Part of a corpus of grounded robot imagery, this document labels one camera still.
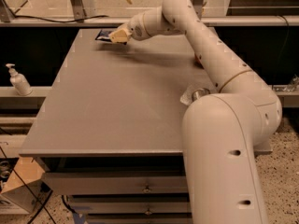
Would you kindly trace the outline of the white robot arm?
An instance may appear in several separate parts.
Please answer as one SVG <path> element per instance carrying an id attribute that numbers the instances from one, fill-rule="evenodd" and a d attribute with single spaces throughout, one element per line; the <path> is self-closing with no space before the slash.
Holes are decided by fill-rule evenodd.
<path id="1" fill-rule="evenodd" d="M 180 32 L 216 88 L 192 102 L 182 121 L 193 224 L 268 224 L 254 149 L 277 130 L 273 90 L 196 14 L 190 0 L 163 0 L 110 34 L 114 43 Z"/>

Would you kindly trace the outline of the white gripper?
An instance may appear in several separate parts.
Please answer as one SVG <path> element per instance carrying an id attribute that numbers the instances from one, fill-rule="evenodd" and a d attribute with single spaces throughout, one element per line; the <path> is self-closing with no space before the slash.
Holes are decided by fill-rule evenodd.
<path id="1" fill-rule="evenodd" d="M 170 24 L 164 18 L 162 8 L 156 7 L 134 15 L 127 23 L 127 28 L 120 28 L 109 34 L 112 43 L 127 43 L 130 38 L 141 41 L 156 35 L 169 35 Z"/>

